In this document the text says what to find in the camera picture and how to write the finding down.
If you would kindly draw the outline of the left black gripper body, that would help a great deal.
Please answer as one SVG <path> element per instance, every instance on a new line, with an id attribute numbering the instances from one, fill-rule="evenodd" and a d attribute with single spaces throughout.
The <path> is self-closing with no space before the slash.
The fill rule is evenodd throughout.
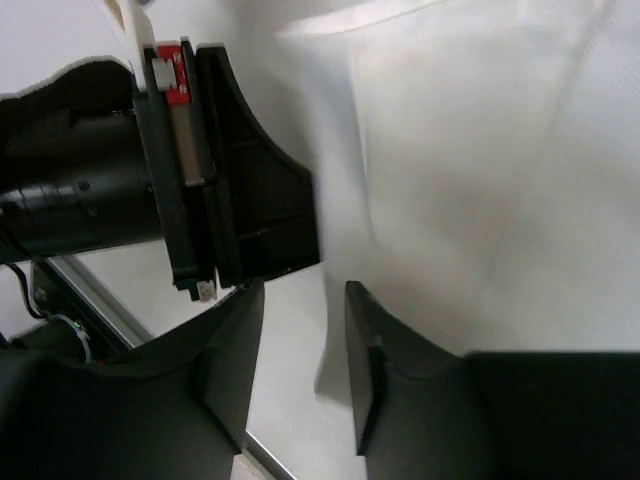
<path id="1" fill-rule="evenodd" d="M 217 297 L 217 172 L 190 40 L 146 44 L 133 106 L 173 285 L 193 301 Z"/>

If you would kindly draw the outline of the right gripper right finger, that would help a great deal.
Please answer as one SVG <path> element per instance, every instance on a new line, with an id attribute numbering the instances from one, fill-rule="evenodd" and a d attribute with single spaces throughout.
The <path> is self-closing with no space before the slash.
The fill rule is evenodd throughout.
<path id="1" fill-rule="evenodd" d="M 639 357 L 456 356 L 345 287 L 356 452 L 371 479 L 635 479 Z"/>

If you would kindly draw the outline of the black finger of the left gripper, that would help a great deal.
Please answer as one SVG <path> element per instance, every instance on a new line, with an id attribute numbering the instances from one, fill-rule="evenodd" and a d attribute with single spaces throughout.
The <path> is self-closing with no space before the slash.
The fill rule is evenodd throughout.
<path id="1" fill-rule="evenodd" d="M 195 66 L 216 170 L 213 230 L 221 285 L 272 280 L 318 264 L 311 172 L 259 124 L 223 46 L 198 48 Z"/>

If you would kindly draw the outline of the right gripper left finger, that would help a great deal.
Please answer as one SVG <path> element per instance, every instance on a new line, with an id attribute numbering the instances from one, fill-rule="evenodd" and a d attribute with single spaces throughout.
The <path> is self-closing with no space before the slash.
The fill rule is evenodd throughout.
<path id="1" fill-rule="evenodd" d="M 5 479 L 227 479 L 245 444 L 259 279 L 134 349 L 88 359 L 69 326 L 1 350 Z"/>

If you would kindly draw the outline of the white pleated skirt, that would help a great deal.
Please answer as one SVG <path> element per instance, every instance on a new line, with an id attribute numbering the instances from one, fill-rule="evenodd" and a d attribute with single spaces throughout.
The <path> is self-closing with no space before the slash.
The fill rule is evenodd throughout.
<path id="1" fill-rule="evenodd" d="M 344 285 L 456 353 L 639 347 L 635 1 L 236 1 L 261 117 L 315 171 Z"/>

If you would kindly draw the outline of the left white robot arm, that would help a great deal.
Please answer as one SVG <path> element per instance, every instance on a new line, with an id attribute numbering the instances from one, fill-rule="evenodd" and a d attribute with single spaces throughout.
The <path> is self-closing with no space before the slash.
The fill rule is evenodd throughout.
<path id="1" fill-rule="evenodd" d="M 91 57 L 1 103 L 1 260 L 165 244 L 196 301 L 320 259 L 311 172 L 259 124 L 222 44 L 160 42 L 136 1 Z"/>

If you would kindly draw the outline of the aluminium table front rail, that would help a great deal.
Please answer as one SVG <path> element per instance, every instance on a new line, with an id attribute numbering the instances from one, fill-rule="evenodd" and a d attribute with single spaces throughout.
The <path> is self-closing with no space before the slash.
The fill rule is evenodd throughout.
<path id="1" fill-rule="evenodd" d="M 90 479 L 228 479 L 236 457 L 266 479 L 291 473 L 246 429 L 265 288 L 250 280 L 154 338 L 78 259 L 48 263 L 90 297 L 129 349 L 93 369 L 106 443 Z"/>

